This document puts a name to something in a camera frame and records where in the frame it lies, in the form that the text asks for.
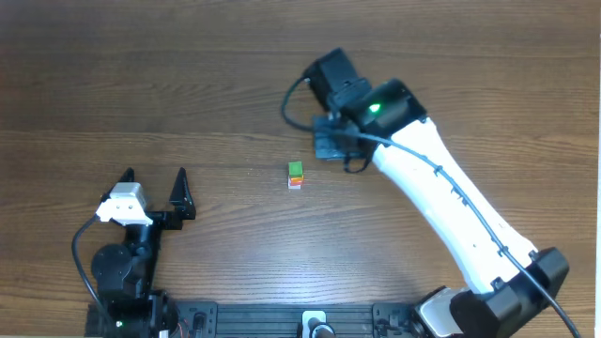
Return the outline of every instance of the wooden table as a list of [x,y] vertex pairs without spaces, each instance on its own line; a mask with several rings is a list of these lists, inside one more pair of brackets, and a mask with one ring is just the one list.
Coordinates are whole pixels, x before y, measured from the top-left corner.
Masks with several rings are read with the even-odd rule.
[[[593,334],[598,5],[561,0],[4,1],[0,333],[81,335],[72,235],[131,166],[155,209],[184,166],[198,207],[166,233],[156,286],[226,303],[414,301],[462,286],[410,201],[370,168],[314,158],[278,116],[334,47],[402,79],[495,208],[571,270],[559,301]],[[290,109],[322,114],[307,89]],[[286,164],[306,185],[290,192]],[[123,230],[93,226],[89,266]],[[552,310],[516,336],[565,337]]]

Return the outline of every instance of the green indicator light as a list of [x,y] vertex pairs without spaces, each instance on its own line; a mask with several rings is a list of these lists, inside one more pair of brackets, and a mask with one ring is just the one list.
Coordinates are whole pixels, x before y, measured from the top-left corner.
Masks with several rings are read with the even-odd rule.
[[369,106],[369,111],[372,113],[377,113],[379,111],[380,108],[380,104],[379,103],[375,103]]

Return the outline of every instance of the wooden tabletop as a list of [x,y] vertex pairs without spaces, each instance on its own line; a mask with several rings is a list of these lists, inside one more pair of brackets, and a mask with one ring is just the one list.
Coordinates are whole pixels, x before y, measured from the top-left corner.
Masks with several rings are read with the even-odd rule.
[[[155,279],[178,299],[415,301],[463,286],[386,177],[317,161],[278,116],[304,68],[341,46],[373,84],[404,81],[500,214],[562,251],[559,301],[592,336],[598,23],[595,1],[3,1],[0,334],[84,333],[71,238],[129,166],[155,209],[188,171],[198,215],[164,234]],[[290,110],[323,114],[306,88]],[[94,225],[85,265],[122,236]],[[567,334],[547,309],[516,336]]]

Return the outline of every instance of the small colorful cube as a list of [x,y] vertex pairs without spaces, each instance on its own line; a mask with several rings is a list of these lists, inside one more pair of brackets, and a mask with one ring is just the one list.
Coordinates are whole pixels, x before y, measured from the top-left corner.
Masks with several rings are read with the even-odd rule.
[[300,189],[303,183],[302,162],[290,162],[288,164],[288,189]]

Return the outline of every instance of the green block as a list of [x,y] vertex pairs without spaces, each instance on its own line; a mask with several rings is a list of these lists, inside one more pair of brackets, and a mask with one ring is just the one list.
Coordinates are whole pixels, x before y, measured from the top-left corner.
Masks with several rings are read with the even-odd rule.
[[290,162],[288,164],[288,175],[290,177],[302,177],[302,162]]

